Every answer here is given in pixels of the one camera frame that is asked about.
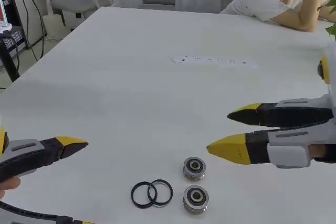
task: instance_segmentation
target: human hand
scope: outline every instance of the human hand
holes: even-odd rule
[[[0,183],[0,199],[4,197],[5,190],[12,190],[20,185],[19,178],[11,178],[5,182]]]
[[[327,152],[325,144],[311,144],[308,146],[309,156],[311,158],[324,157]]]

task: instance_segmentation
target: green plant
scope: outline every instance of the green plant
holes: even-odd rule
[[[336,12],[336,0],[330,0],[327,2],[325,6],[333,6],[331,13]],[[336,40],[336,23],[334,23],[332,26],[329,26],[325,29],[329,35],[333,35]]]

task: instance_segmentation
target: person's arm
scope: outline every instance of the person's arm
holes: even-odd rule
[[[332,12],[333,6],[327,6],[329,0],[327,0],[320,8],[320,17],[327,21],[336,23],[336,12]]]
[[[293,29],[312,31],[319,17],[320,4],[320,0],[303,0],[300,11],[289,9],[272,20]]]

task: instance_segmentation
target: black cable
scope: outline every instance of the black cable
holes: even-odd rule
[[[31,51],[32,51],[32,53],[34,55],[35,60],[38,61],[38,59],[36,57],[36,54],[35,54],[35,52],[33,50],[33,47],[30,45],[29,39],[28,39],[28,32],[29,32],[29,12],[28,12],[25,0],[22,0],[22,2],[23,2],[23,6],[25,7],[26,14],[27,14],[27,32],[26,32],[27,44],[28,44],[28,47],[31,49]]]
[[[19,71],[19,68],[20,68],[20,58],[19,58],[19,50],[17,49],[16,41],[15,41],[15,39],[13,39],[10,36],[8,36],[7,39],[11,40],[14,43],[14,46],[15,46],[15,49],[16,49],[16,58],[17,58],[16,70]]]
[[[40,59],[41,59],[44,55],[44,39],[45,39],[44,31],[45,31],[45,28],[44,28],[44,23],[43,23],[43,19],[42,19],[42,14],[41,14],[35,0],[31,0],[31,1],[33,2],[33,4],[35,5],[35,7],[37,9],[38,16],[40,17],[40,22],[41,22],[41,28],[42,28],[42,52],[41,52],[41,56],[40,56]]]

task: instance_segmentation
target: cable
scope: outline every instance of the cable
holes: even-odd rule
[[[41,22],[41,28],[42,28],[42,52],[41,52],[41,56],[40,56],[40,59],[41,59],[44,55],[44,39],[45,39],[44,31],[45,31],[45,28],[44,28],[44,23],[43,23],[43,19],[42,19],[42,14],[41,14],[35,0],[31,0],[31,1],[33,2],[33,4],[36,7],[36,10],[38,12],[38,16],[40,17],[40,22]]]
[[[25,7],[26,14],[27,14],[27,32],[26,32],[27,44],[28,44],[28,47],[31,49],[31,51],[32,51],[32,53],[34,55],[35,60],[38,61],[38,59],[36,57],[36,54],[35,54],[32,46],[30,45],[29,39],[28,39],[28,32],[29,32],[29,12],[28,12],[25,0],[22,0],[22,2],[23,2],[23,6]]]

